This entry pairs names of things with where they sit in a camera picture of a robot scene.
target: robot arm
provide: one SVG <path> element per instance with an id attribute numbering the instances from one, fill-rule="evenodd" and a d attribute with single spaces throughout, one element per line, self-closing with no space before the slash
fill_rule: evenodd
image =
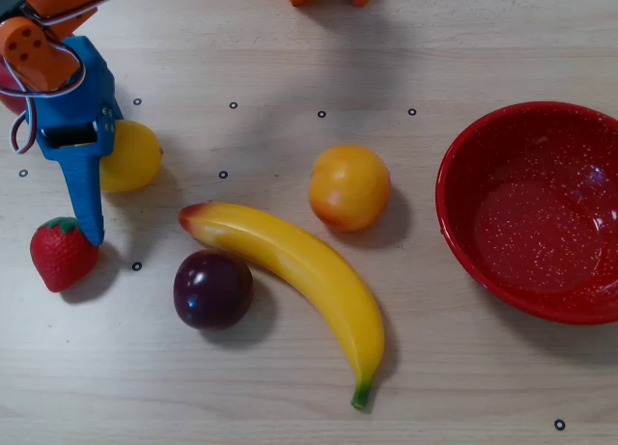
<path id="1" fill-rule="evenodd" d="M 25 97 L 27 107 L 12 129 L 13 149 L 25 153 L 36 141 L 60 164 L 75 216 L 93 245 L 103 241 L 98 167 L 114 149 L 115 123 L 123 115 L 105 61 L 86 38 L 71 34 L 107 1 L 0 0 L 0 62 L 18 88 L 0 85 L 0 94 Z M 20 148 L 16 134 L 26 120 L 30 138 Z"/>
<path id="2" fill-rule="evenodd" d="M 35 92 L 58 90 L 78 71 L 55 45 L 110 0 L 0 0 L 0 55 Z"/>

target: bowl rim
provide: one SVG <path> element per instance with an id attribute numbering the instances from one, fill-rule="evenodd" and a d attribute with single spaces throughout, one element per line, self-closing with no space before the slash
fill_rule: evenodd
<path id="1" fill-rule="evenodd" d="M 537 305 L 529 303 L 525 300 L 515 297 L 512 293 L 506 291 L 501 286 L 495 284 L 495 282 L 490 279 L 479 267 L 477 267 L 474 262 L 467 256 L 462 246 L 458 241 L 455 240 L 455 235 L 453 232 L 453 227 L 449 221 L 447 208 L 446 208 L 446 178 L 447 174 L 453 164 L 456 154 L 459 152 L 460 148 L 470 141 L 474 134 L 484 127 L 485 125 L 491 124 L 497 121 L 500 118 L 504 118 L 505 116 L 510 116 L 514 114 L 518 114 L 521 112 L 525 112 L 528 110 L 547 110 L 547 111 L 579 111 L 582 114 L 593 115 L 595 117 L 603 116 L 606 118 L 605 123 L 607 125 L 612 126 L 614 129 L 618 130 L 618 121 L 614 118 L 604 114 L 603 112 L 598 112 L 596 110 L 590 109 L 588 107 L 583 107 L 577 104 L 570 104 L 567 102 L 558 102 L 558 101 L 530 101 L 523 102 L 519 104 L 513 104 L 506 107 L 502 107 L 500 109 L 494 110 L 493 112 L 487 114 L 484 117 L 481 117 L 468 128 L 466 128 L 456 139 L 453 141 L 448 151 L 444 155 L 442 162 L 440 164 L 440 168 L 437 172 L 437 179 L 435 182 L 435 210 L 437 213 L 437 219 L 440 224 L 440 231 L 442 235 L 446 239 L 453 255 L 459 261 L 459 263 L 463 266 L 463 268 L 478 282 L 481 286 L 487 289 L 496 297 L 500 298 L 502 301 L 508 303 L 509 305 L 518 308 L 529 315 L 533 315 L 538 318 L 542 318 L 544 320 L 551 320 L 555 322 L 563 322 L 567 324 L 605 324 L 610 322 L 618 321 L 618 308 L 612 314 L 602 315 L 598 317 L 594 317 L 592 315 L 573 315 L 568 312 L 555 311 L 547 308 L 540 308 Z"/>

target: wood grain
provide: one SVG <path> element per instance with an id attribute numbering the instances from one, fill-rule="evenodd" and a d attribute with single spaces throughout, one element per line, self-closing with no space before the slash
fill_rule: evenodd
<path id="1" fill-rule="evenodd" d="M 0 443 L 616 442 L 618 327 L 551 324 L 488 296 L 434 208 L 444 152 L 493 109 L 560 99 L 618 115 L 615 0 L 115 0 L 81 33 L 165 167 L 105 198 L 97 273 L 59 296 L 28 244 L 71 213 L 61 172 L 38 148 L 1 145 Z M 12 118 L 1 110 L 0 128 Z M 338 143 L 373 148 L 396 185 L 361 236 L 331 235 L 306 201 L 313 160 Z M 174 274 L 200 246 L 176 216 L 210 199 L 295 222 L 366 278 L 388 336 L 370 414 L 350 407 L 352 374 L 321 317 L 261 270 L 236 328 L 203 337 L 177 318 Z"/>

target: yellow lemon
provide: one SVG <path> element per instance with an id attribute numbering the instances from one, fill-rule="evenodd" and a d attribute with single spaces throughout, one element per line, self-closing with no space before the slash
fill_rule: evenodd
<path id="1" fill-rule="evenodd" d="M 129 192 L 150 184 L 161 166 L 162 150 L 155 134 L 128 120 L 116 122 L 114 152 L 100 160 L 100 188 Z"/>

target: yellow banana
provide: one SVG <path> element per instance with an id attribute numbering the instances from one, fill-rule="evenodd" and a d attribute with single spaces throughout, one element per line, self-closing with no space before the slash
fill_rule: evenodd
<path id="1" fill-rule="evenodd" d="M 196 239 L 263 266 L 299 290 L 328 321 L 356 376 L 351 404 L 366 406 L 384 352 L 378 305 L 350 265 L 309 233 L 269 213 L 232 204 L 183 209 Z"/>

